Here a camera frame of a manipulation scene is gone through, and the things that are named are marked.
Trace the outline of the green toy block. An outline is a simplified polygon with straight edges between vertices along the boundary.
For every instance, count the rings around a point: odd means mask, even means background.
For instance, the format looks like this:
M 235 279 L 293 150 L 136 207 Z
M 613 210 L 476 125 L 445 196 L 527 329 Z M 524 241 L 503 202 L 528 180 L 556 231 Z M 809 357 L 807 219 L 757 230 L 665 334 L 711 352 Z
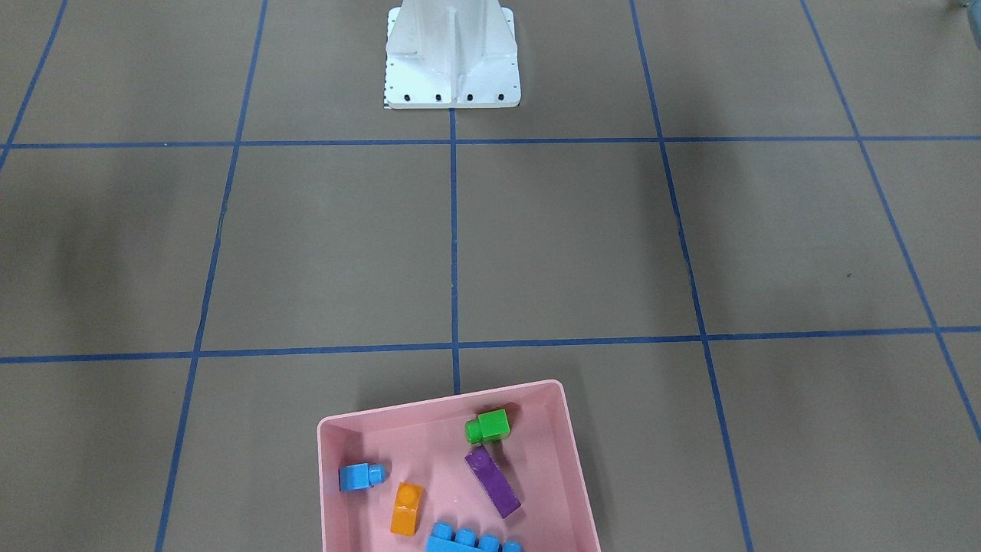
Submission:
M 464 423 L 467 442 L 477 446 L 486 442 L 500 442 L 511 433 L 510 419 L 505 409 L 478 413 Z

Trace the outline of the purple toy block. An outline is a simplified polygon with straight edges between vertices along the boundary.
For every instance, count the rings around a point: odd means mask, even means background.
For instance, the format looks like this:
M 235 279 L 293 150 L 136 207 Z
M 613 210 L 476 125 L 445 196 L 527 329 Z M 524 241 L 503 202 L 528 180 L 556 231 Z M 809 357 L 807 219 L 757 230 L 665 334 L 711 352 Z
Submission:
M 472 448 L 464 461 L 501 518 L 508 518 L 521 507 L 513 486 L 486 447 Z

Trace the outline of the orange toy block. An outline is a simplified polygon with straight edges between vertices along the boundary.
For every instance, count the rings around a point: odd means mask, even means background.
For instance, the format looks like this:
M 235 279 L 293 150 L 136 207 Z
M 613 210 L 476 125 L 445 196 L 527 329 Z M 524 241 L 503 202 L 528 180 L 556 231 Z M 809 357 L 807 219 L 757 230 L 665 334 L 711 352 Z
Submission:
M 420 509 L 426 490 L 420 485 L 402 481 L 395 490 L 395 503 L 390 517 L 390 534 L 414 537 L 417 534 Z

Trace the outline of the small blue toy block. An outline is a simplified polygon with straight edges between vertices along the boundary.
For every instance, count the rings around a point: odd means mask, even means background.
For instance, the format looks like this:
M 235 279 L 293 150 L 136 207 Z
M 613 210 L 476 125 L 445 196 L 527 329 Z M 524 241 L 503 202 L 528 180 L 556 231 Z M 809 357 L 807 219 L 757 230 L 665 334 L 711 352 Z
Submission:
M 359 464 L 339 467 L 339 490 L 341 493 L 366 490 L 381 485 L 388 478 L 388 471 L 379 462 L 359 462 Z

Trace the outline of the long blue toy block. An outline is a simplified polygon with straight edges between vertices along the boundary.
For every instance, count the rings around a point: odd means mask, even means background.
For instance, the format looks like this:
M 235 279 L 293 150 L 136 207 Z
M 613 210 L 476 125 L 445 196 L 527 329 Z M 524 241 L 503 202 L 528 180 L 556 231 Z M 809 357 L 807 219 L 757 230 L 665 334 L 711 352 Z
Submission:
M 515 540 L 502 540 L 494 534 L 477 534 L 466 527 L 455 530 L 451 524 L 438 521 L 432 525 L 424 551 L 524 551 Z

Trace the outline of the pink plastic box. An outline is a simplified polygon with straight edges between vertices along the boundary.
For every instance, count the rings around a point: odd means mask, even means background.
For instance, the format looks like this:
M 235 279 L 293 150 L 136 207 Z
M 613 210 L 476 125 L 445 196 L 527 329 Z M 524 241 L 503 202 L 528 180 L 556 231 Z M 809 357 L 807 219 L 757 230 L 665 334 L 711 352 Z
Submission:
M 488 451 L 521 507 L 501 518 L 464 461 L 464 423 L 505 409 L 510 435 Z M 556 379 L 424 399 L 322 419 L 317 426 L 325 551 L 423 551 L 434 523 L 517 541 L 526 551 L 599 551 L 567 388 Z M 341 493 L 339 467 L 379 462 L 388 478 Z M 414 537 L 390 534 L 395 490 L 426 490 Z

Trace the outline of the brown paper table cover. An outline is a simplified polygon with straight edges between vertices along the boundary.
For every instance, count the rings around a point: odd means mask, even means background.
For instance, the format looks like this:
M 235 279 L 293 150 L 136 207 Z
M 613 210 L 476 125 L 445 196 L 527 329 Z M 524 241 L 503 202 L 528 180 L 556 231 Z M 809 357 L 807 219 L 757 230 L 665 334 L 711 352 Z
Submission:
M 604 551 L 979 549 L 960 1 L 2 3 L 2 549 L 317 551 L 316 427 L 533 380 Z

